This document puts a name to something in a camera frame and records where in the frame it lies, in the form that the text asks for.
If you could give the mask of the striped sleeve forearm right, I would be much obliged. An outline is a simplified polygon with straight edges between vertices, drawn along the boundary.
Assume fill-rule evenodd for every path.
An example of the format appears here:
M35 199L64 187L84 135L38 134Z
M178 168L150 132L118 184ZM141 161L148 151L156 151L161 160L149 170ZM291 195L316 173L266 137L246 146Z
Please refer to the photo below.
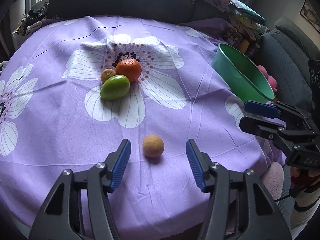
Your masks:
M308 186L296 197L290 217L291 229L308 222L319 206L319 182Z

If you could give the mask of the right hand on handle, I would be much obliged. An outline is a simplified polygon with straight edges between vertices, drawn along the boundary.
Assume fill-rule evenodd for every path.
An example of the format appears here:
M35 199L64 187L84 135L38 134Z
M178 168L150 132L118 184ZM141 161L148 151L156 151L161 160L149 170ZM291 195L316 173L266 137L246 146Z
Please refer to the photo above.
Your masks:
M290 193L292 195L298 194L300 191L314 184L319 179L319 171L292 167L290 168L290 179Z

